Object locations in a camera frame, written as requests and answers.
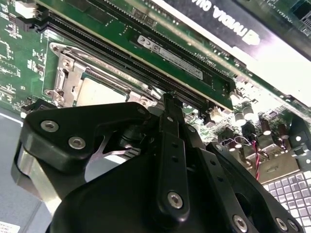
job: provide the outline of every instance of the capacitor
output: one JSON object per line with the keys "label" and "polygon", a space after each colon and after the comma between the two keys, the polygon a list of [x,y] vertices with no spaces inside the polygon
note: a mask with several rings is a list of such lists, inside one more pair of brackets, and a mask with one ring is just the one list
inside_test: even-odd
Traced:
{"label": "capacitor", "polygon": [[244,119],[244,115],[241,112],[238,112],[235,114],[235,122],[237,126],[243,126],[246,123],[246,120]]}
{"label": "capacitor", "polygon": [[282,139],[288,139],[290,136],[287,133],[286,125],[279,124],[277,126],[277,131]]}
{"label": "capacitor", "polygon": [[236,144],[234,145],[235,148],[240,149],[242,148],[242,138],[240,137],[240,135],[235,134],[234,135],[234,140],[236,142]]}
{"label": "capacitor", "polygon": [[261,125],[261,130],[263,135],[270,135],[271,134],[271,129],[269,126],[269,122],[267,120],[261,119],[260,120],[260,125]]}
{"label": "capacitor", "polygon": [[229,145],[228,145],[228,148],[229,148],[229,151],[230,151],[230,152],[235,151],[235,149],[236,149],[236,143],[235,143],[235,141],[230,142]]}
{"label": "capacitor", "polygon": [[245,108],[243,108],[243,114],[245,120],[253,120],[255,117],[253,108],[251,106],[246,106]]}

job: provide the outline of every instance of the connector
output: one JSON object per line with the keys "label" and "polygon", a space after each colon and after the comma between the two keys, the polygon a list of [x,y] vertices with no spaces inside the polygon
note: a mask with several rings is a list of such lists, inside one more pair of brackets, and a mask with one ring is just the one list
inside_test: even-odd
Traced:
{"label": "connector", "polygon": [[26,19],[35,18],[37,14],[37,4],[16,1],[15,11]]}

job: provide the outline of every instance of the green circuit board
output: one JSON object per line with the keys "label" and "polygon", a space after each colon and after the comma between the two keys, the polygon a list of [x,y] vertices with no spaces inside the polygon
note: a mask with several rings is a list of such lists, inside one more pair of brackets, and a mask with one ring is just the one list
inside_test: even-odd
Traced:
{"label": "green circuit board", "polygon": [[44,34],[26,33],[16,26],[10,1],[0,3],[0,106],[19,113],[32,100],[48,100],[43,89],[53,87],[58,59],[48,55],[49,39]]}
{"label": "green circuit board", "polygon": [[[61,14],[67,15],[66,18],[71,16],[76,21],[80,20],[80,26],[83,28],[86,28],[85,25],[92,25],[90,29],[92,32],[97,32],[98,37],[110,41],[116,47],[143,59],[148,64],[152,61],[154,67],[166,73],[170,78],[178,77],[181,81],[188,83],[189,86],[201,90],[209,98],[216,100],[220,106],[226,106],[226,109],[234,109],[235,111],[241,110],[239,104],[232,108],[231,100],[228,98],[229,92],[225,85],[224,77],[234,78],[235,74],[217,62],[209,59],[205,61],[208,61],[208,66],[203,66],[203,61],[200,61],[202,58],[191,56],[189,53],[185,54],[184,50],[179,56],[174,47],[168,47],[165,40],[156,40],[158,37],[154,34],[147,33],[144,30],[136,30],[108,12],[105,15],[97,15],[92,12],[92,17],[87,14],[79,17],[81,9],[65,2],[59,0],[42,0],[42,2],[50,4]],[[44,91],[54,87],[58,56],[51,51],[49,44],[57,42],[72,46],[78,45],[68,40],[64,35],[56,34],[50,30],[46,30],[44,33],[25,32],[17,26],[17,16],[14,1],[0,0],[0,107],[19,114],[22,106],[31,104],[38,98],[52,102]],[[140,46],[139,36],[144,36],[156,46],[171,52],[180,59],[178,61],[187,62],[189,66],[192,66],[192,69],[186,71],[178,67],[174,60],[164,59],[156,51]],[[196,69],[202,70],[204,78],[208,75],[208,86],[202,85],[202,81],[191,74]],[[237,89],[241,93],[243,101],[252,102],[256,113],[271,120],[272,127],[285,121],[283,113],[286,113],[287,110],[281,103],[269,96],[267,90],[254,87],[243,80],[236,81]],[[226,127],[231,127],[236,132],[240,131],[240,129],[232,127],[233,112],[224,111],[223,121],[212,126],[203,125],[203,120],[198,117],[197,109],[187,105],[184,112],[186,122],[199,129],[204,142],[217,138],[217,134]]]}
{"label": "green circuit board", "polygon": [[[125,15],[110,8],[99,8],[86,1],[38,1],[56,14],[108,42],[148,66],[200,93],[219,106],[232,110],[228,76],[206,66],[201,59],[181,50],[176,44],[133,23]],[[151,46],[139,43],[143,36]]]}
{"label": "green circuit board", "polygon": [[[148,32],[149,36],[146,37],[154,43],[157,43],[157,45],[161,46],[164,41],[168,40],[177,46],[178,52],[182,53],[182,56],[187,58],[187,61],[195,62],[196,64],[198,61],[201,61],[205,64],[205,67],[208,67],[210,70],[220,72],[234,80],[235,77],[242,77],[246,82],[252,82],[262,91],[266,91],[269,95],[278,99],[278,101],[286,105],[290,111],[301,116],[308,122],[311,122],[311,110],[305,105],[296,100],[287,100],[283,98],[285,96],[284,93],[274,88],[259,76],[251,73],[239,60],[230,56],[227,52],[203,38],[198,33],[195,33],[186,25],[182,23],[177,24],[178,22],[176,20],[165,15],[164,12],[157,9],[155,5],[148,0],[38,0],[38,2],[71,23],[85,29],[88,33],[112,43],[117,48],[127,50],[127,53],[131,56],[142,59],[147,65],[161,70],[162,73],[174,78],[174,75],[171,75],[170,72],[177,74],[175,72],[177,71],[176,67],[168,68],[167,63],[164,61],[156,62],[155,58],[157,54],[154,54],[156,51],[152,51],[153,54],[151,55],[150,50],[147,51],[146,48],[137,51],[136,48],[127,46],[127,41],[125,42],[121,40],[121,38],[113,35],[113,31],[118,28],[117,26],[108,33],[105,33],[105,28],[103,28],[100,23],[102,19],[94,17],[93,9],[95,7],[101,12],[107,12],[109,15],[113,15],[118,18],[119,22],[122,20],[129,22],[131,19],[131,23],[133,24],[133,22],[136,22],[135,27],[140,28],[139,32],[142,34],[142,31]],[[128,30],[131,30],[131,27],[133,28],[133,26],[130,26],[126,30],[126,33],[129,32]],[[178,80],[182,83],[194,87],[199,93],[203,93],[203,96],[207,99],[210,99],[209,97],[212,96],[214,102],[219,106],[230,109],[228,105],[225,104],[225,102],[228,101],[225,93],[216,93],[216,89],[202,85],[200,80],[194,79],[191,76],[175,75],[175,77],[176,76],[178,76]],[[214,76],[214,78],[213,80],[217,83],[218,81],[216,81],[216,79],[219,79],[217,76]]]}
{"label": "green circuit board", "polygon": [[272,9],[278,12],[289,23],[293,24],[309,39],[311,39],[311,26],[307,26],[294,14],[293,9],[296,4],[307,2],[311,5],[309,0],[262,0],[265,1]]}

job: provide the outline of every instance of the black plastic bracket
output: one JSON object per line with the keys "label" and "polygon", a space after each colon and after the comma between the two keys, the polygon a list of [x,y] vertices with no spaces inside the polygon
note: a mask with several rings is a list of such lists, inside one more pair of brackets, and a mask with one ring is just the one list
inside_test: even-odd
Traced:
{"label": "black plastic bracket", "polygon": [[[149,117],[149,112],[134,102],[37,111],[25,118],[20,141],[30,155],[57,170],[79,173],[95,152],[96,136],[141,125]],[[59,129],[45,131],[41,125],[44,120],[55,122]],[[69,145],[74,136],[84,139],[85,147],[81,150]]]}
{"label": "black plastic bracket", "polygon": [[171,95],[163,96],[165,112],[159,119],[156,157],[154,220],[164,229],[176,229],[190,213],[184,141],[179,138],[181,108]]}

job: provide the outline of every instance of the white label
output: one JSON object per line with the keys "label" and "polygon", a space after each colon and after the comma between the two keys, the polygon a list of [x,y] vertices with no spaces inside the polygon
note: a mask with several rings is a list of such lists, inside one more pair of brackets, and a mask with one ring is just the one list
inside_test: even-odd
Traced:
{"label": "white label", "polygon": [[194,77],[203,80],[202,71],[190,65],[189,63],[185,62],[184,60],[180,59],[179,57],[167,51],[166,49],[162,48],[161,46],[157,45],[156,43],[152,42],[148,38],[140,35],[137,41],[145,48],[151,50],[152,52],[155,52],[156,54],[160,55],[164,59],[168,60],[169,62],[173,63],[174,65],[178,66],[179,68],[183,69],[184,71],[188,72]]}
{"label": "white label", "polygon": [[18,233],[20,226],[0,221],[0,233]]}

